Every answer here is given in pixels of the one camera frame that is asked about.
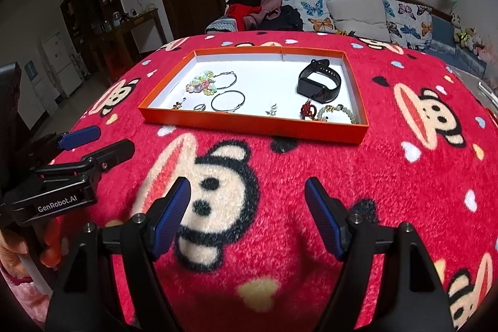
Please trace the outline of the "person's left hand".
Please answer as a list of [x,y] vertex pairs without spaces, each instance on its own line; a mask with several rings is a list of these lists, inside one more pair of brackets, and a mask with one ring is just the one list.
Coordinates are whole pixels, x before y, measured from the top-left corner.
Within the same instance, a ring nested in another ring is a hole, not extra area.
[[[61,228],[55,218],[49,220],[42,230],[42,239],[46,245],[40,254],[40,262],[48,268],[58,266],[62,257]],[[14,231],[1,230],[1,263],[7,273],[16,278],[23,279],[29,273],[21,263],[19,256],[29,252],[26,241]]]

